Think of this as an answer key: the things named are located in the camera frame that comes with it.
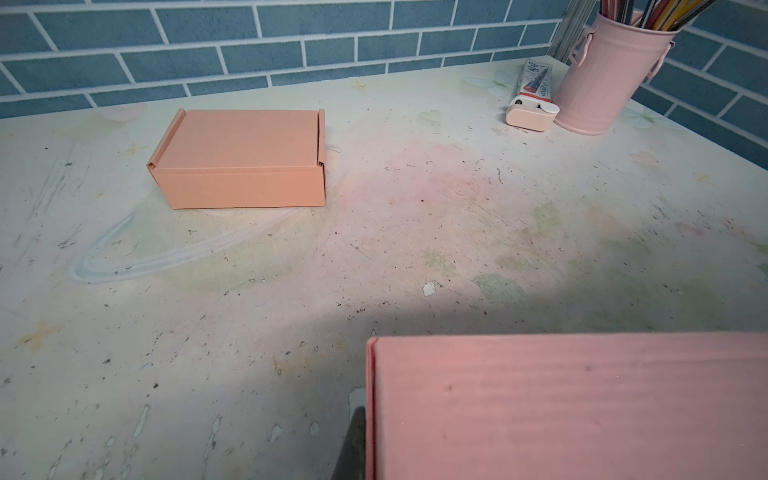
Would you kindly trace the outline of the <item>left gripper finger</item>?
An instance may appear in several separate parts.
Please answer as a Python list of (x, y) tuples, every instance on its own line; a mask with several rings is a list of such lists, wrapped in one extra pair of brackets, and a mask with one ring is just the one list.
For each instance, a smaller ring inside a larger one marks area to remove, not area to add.
[(332, 480), (364, 480), (366, 476), (366, 411), (354, 410), (337, 458)]

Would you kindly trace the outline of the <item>pink paper box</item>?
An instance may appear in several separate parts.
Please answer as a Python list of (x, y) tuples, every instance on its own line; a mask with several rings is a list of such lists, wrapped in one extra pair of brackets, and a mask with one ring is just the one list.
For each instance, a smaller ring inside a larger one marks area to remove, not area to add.
[(763, 479), (767, 337), (375, 337), (370, 479)]

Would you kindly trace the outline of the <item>orange paper box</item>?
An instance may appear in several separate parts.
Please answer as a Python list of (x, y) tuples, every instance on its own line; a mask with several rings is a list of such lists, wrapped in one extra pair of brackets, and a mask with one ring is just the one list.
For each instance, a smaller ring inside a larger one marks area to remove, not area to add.
[(174, 209), (322, 207), (324, 110), (178, 111), (147, 169)]

